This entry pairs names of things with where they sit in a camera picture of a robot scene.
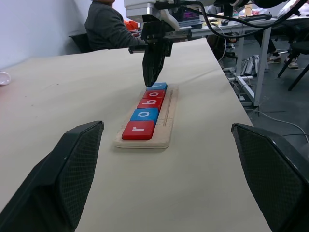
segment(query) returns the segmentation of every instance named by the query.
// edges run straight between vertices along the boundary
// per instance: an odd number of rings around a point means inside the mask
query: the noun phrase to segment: desk
[[[263,24],[270,24],[275,22],[277,19],[272,18],[270,20],[264,21],[253,21],[251,23],[256,25],[263,25]],[[229,22],[226,26],[220,26],[220,29],[218,27],[213,27],[217,32],[219,33],[231,33],[231,32],[238,32],[239,34],[244,34],[248,30],[259,30],[260,28],[252,28],[247,25],[243,25],[237,22]],[[212,35],[213,33],[210,31],[210,29],[207,26],[203,26],[201,29],[192,30],[192,37],[201,37],[201,36],[207,36]],[[247,83],[242,79],[240,76],[241,73],[241,63],[243,59],[243,45],[244,45],[244,38],[239,39],[239,50],[238,50],[238,60],[236,65],[236,80],[238,83],[243,86],[243,89],[246,91],[248,96],[250,97],[251,101],[253,102],[253,106],[259,106],[260,104],[260,96],[262,92],[262,83],[264,78],[264,71],[266,67],[267,62],[267,50],[269,45],[269,39],[271,34],[271,28],[268,28],[264,31],[263,34],[263,40],[262,40],[262,47],[261,47],[261,53],[260,53],[260,63],[257,73],[257,85],[255,91],[253,91]]]
[[[127,49],[31,59],[1,87],[0,208],[61,135],[103,120],[77,232],[270,232],[246,183],[232,123],[251,124],[205,39],[176,43],[158,81],[177,83],[170,147],[112,142],[145,88]]]

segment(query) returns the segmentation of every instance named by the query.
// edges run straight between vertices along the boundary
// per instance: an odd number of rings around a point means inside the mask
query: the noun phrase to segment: floor
[[[289,48],[287,41],[274,43],[277,49]],[[245,40],[244,58],[259,53],[260,47],[255,40]],[[283,54],[281,56],[282,60],[285,59],[286,55]],[[300,126],[305,133],[309,134],[309,72],[292,91],[288,91],[288,87],[302,72],[302,68],[309,64],[309,56],[301,55],[298,59],[298,64],[299,70],[287,69],[281,78],[277,78],[277,75],[283,67],[283,62],[281,64],[269,65],[269,70],[265,72],[263,79],[259,110],[273,118],[294,123]],[[224,65],[225,67],[234,66],[235,61],[225,58]],[[256,80],[251,81],[253,87],[255,83]],[[254,126],[280,135],[302,133],[297,127],[273,121],[262,115],[258,116],[255,112],[248,112],[248,116]],[[285,138],[298,150],[307,143],[304,135],[286,136]]]

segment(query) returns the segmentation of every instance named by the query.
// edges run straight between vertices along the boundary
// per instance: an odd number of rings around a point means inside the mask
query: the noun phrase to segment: clear plastic object
[[[11,76],[7,72],[0,71],[0,86],[6,86],[10,84]]]

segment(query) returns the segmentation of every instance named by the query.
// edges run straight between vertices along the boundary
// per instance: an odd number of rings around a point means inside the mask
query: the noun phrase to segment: person
[[[300,0],[290,0],[278,13],[278,17],[282,17],[291,8],[293,8]],[[272,28],[272,33],[275,34],[283,34],[287,33],[290,36],[293,36],[297,42],[303,41],[309,38],[309,18],[304,18],[309,15],[309,0],[299,9],[301,16],[293,15],[289,18],[289,20],[284,21],[283,23],[274,26]],[[259,42],[260,46],[262,46],[262,38],[263,33],[256,33],[255,39]],[[269,40],[268,46],[268,64],[281,63],[281,55],[278,53],[273,41]],[[287,62],[290,59],[290,54],[287,56],[284,62]],[[288,66],[290,69],[298,69],[297,58],[293,59],[293,61]]]
[[[112,4],[115,0],[93,0],[85,23],[89,45],[93,50],[117,49],[144,45],[124,25],[121,14]]]

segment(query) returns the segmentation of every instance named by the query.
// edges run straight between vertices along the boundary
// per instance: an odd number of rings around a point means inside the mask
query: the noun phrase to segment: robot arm
[[[199,0],[204,6],[230,4],[244,6],[249,0]],[[286,0],[252,0],[262,8],[270,8]],[[181,5],[181,0],[125,0],[126,16],[143,23],[141,39],[146,45],[130,47],[130,53],[145,52],[143,76],[145,85],[152,86],[164,64],[165,56],[170,56],[174,42],[189,40],[190,30],[179,30],[177,20],[169,11]]]

